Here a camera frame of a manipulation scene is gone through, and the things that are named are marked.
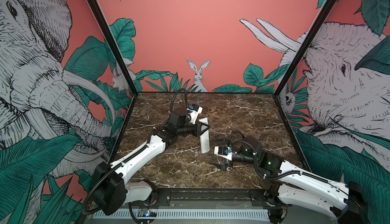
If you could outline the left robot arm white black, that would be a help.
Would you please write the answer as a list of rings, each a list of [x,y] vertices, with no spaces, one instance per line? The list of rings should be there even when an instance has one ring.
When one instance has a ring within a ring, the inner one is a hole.
[[[92,186],[84,200],[82,214],[102,211],[115,213],[123,204],[130,207],[142,201],[149,208],[159,200],[158,188],[150,181],[130,183],[130,179],[144,165],[177,142],[180,136],[192,135],[200,139],[201,152],[210,150],[209,129],[205,118],[199,119],[202,107],[186,104],[185,108],[173,108],[170,103],[169,117],[158,128],[152,129],[147,140],[128,155],[110,164],[99,164],[92,177]]]

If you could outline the white remote control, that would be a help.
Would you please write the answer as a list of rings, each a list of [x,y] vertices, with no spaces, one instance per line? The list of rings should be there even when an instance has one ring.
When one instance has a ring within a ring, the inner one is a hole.
[[[205,154],[210,151],[210,139],[209,139],[209,124],[208,118],[202,118],[199,120],[201,123],[201,135],[200,135],[200,143],[201,143],[201,153]]]

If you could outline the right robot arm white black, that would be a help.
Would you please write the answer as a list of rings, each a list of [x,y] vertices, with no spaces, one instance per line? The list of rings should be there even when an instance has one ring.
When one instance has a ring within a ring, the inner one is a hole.
[[[327,215],[339,224],[369,223],[367,203],[359,184],[318,176],[265,151],[254,137],[240,131],[233,134],[241,138],[225,138],[213,150],[223,158],[218,167],[225,171],[234,162],[252,164],[261,178],[272,183],[262,197],[269,204],[300,206]]]

